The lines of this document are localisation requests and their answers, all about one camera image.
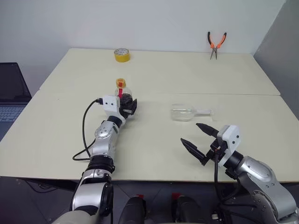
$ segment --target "yellow tape roll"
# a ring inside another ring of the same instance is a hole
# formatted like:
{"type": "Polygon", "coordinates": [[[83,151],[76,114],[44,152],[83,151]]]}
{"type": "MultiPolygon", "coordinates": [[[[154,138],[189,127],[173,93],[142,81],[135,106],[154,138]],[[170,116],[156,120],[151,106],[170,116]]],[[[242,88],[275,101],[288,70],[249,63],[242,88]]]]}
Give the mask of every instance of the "yellow tape roll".
{"type": "Polygon", "coordinates": [[[127,62],[130,60],[130,53],[128,49],[119,48],[114,51],[114,56],[118,62],[127,62]]]}

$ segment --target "red component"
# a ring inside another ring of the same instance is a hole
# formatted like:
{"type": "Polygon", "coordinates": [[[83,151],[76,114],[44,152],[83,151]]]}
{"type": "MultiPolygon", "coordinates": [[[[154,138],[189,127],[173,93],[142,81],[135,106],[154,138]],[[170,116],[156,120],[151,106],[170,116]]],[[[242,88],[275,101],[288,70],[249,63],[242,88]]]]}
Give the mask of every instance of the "red component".
{"type": "Polygon", "coordinates": [[[172,194],[171,194],[171,198],[172,198],[173,200],[177,200],[178,197],[180,197],[180,196],[181,196],[181,193],[172,193],[172,194]]]}
{"type": "Polygon", "coordinates": [[[118,89],[118,96],[122,98],[122,89],[118,89]]]}

